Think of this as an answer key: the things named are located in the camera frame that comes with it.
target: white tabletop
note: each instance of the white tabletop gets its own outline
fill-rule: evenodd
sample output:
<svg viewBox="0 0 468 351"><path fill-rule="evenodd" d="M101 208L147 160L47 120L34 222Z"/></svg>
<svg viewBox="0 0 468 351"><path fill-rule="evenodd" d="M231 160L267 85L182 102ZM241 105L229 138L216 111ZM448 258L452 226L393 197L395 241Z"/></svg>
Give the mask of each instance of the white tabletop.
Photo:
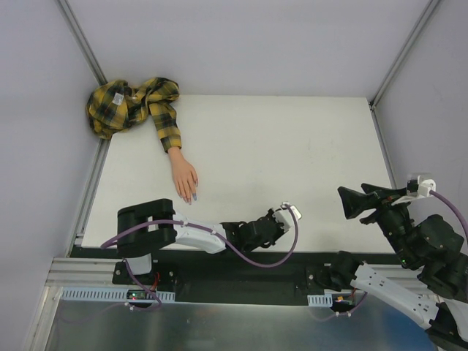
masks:
<svg viewBox="0 0 468 351"><path fill-rule="evenodd" d="M173 106L184 156L200 179L198 201L178 197L149 119L113 136L84 247L117 233L119 209L166 197L206 222L248 222L287 200L303 215L297 252L393 252L378 226L344 218L336 191L390 186L366 99L184 95ZM268 250L292 242L290 232Z"/></svg>

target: hand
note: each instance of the hand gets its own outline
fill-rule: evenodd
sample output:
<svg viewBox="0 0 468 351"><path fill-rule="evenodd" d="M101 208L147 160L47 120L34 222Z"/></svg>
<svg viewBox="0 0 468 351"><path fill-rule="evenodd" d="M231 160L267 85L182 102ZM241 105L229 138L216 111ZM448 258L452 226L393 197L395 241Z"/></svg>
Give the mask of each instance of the hand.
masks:
<svg viewBox="0 0 468 351"><path fill-rule="evenodd" d="M197 200L198 177L197 172L191 164L189 164L182 155L181 149L178 147L167 150L170 163L173 169L173 180L178 196L182 197L188 204L192 204L192 196Z"/></svg>

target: white wall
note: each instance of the white wall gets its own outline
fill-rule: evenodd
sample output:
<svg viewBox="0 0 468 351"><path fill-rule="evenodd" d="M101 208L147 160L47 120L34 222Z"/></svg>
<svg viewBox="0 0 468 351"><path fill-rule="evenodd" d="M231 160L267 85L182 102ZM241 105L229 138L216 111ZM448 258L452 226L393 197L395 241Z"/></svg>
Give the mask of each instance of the white wall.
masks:
<svg viewBox="0 0 468 351"><path fill-rule="evenodd" d="M108 80L372 98L428 0L70 0Z"/></svg>
<svg viewBox="0 0 468 351"><path fill-rule="evenodd" d="M444 1L377 107L397 185L411 172L434 174L437 190L468 216L468 1ZM411 206L419 219L440 213L437 199Z"/></svg>
<svg viewBox="0 0 468 351"><path fill-rule="evenodd" d="M0 350L16 351L97 149L84 113L97 83L54 1L2 1L0 48Z"/></svg>

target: clothing tag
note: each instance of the clothing tag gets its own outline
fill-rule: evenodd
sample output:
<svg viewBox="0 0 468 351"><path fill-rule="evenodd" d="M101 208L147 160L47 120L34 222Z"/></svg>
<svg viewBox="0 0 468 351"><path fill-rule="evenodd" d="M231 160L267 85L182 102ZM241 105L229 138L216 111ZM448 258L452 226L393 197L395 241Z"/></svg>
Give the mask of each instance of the clothing tag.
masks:
<svg viewBox="0 0 468 351"><path fill-rule="evenodd" d="M122 104L122 101L124 101L124 95L119 94L119 93L116 93L114 95L114 99L112 100L112 102L118 106Z"/></svg>

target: plaid fabric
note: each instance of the plaid fabric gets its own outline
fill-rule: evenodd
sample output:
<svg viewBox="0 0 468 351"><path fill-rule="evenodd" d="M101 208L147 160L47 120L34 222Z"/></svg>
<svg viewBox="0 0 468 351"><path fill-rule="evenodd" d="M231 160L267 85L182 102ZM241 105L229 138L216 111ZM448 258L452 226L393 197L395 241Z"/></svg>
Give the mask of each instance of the plaid fabric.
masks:
<svg viewBox="0 0 468 351"><path fill-rule="evenodd" d="M90 127L103 139L144 122L151 114L167 151L174 146L182 147L177 112L170 105L178 96L177 83L166 78L152 78L139 88L130 87L125 80L114 80L91 94L86 113Z"/></svg>

